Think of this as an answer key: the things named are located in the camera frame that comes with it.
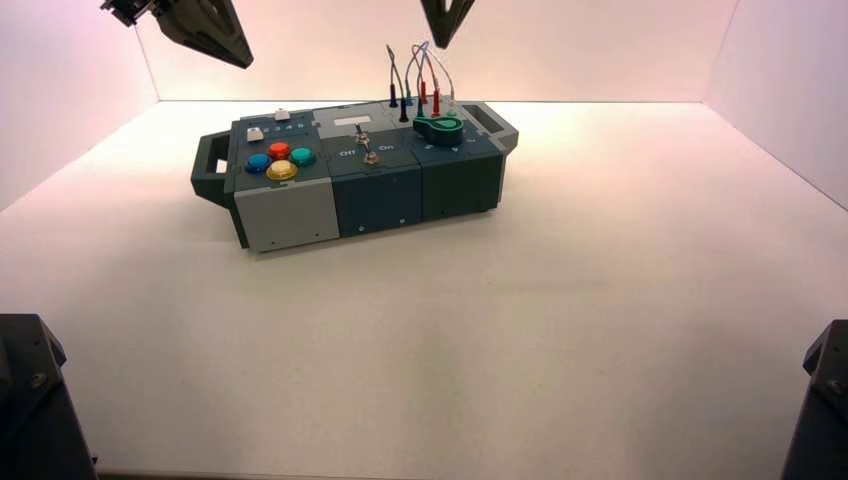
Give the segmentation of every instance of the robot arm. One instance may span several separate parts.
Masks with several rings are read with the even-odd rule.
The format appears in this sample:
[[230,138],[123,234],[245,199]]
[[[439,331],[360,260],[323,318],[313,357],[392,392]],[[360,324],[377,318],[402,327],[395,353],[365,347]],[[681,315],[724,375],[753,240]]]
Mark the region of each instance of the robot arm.
[[[453,0],[448,10],[445,0],[421,0],[437,46],[447,48],[473,4]],[[253,63],[232,0],[106,0],[100,8],[128,27],[150,11],[174,42],[237,67]]]

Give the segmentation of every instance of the white button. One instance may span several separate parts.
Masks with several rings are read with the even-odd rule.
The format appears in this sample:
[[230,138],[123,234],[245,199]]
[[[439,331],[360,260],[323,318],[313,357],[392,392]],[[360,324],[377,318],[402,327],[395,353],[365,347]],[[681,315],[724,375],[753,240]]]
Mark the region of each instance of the white button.
[[289,115],[289,111],[285,108],[278,108],[276,112],[274,112],[274,120],[281,122],[283,120],[288,120],[291,118]]
[[265,138],[265,135],[262,134],[262,130],[259,127],[250,127],[247,129],[247,141],[248,142],[258,142]]

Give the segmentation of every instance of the white backdrop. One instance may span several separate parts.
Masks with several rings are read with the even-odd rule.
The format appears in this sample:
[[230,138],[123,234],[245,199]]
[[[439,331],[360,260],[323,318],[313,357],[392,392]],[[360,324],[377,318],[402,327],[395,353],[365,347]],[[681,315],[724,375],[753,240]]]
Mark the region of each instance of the white backdrop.
[[[479,0],[447,50],[459,97],[700,101],[736,0]],[[385,43],[429,38],[417,0],[235,0],[254,64],[142,43],[163,100],[388,95]]]
[[742,0],[706,102],[848,208],[848,2]]
[[101,3],[3,2],[0,210],[156,102],[135,33]]

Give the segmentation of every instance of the red button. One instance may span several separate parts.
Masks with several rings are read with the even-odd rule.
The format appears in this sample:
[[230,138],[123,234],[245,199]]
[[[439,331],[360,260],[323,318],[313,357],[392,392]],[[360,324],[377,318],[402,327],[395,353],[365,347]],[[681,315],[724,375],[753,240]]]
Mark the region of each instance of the red button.
[[288,160],[290,154],[291,147],[289,147],[288,143],[272,143],[271,146],[268,147],[268,156],[274,160]]

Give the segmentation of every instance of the screw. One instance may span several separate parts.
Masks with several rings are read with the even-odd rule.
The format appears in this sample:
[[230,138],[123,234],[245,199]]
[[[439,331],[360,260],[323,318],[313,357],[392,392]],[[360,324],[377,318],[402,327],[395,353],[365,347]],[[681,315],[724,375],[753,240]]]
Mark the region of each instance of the screw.
[[830,389],[830,391],[839,396],[845,395],[845,384],[840,382],[839,380],[831,380],[827,382],[827,387]]
[[47,375],[43,373],[36,373],[32,376],[30,381],[30,385],[32,388],[39,388],[47,382]]

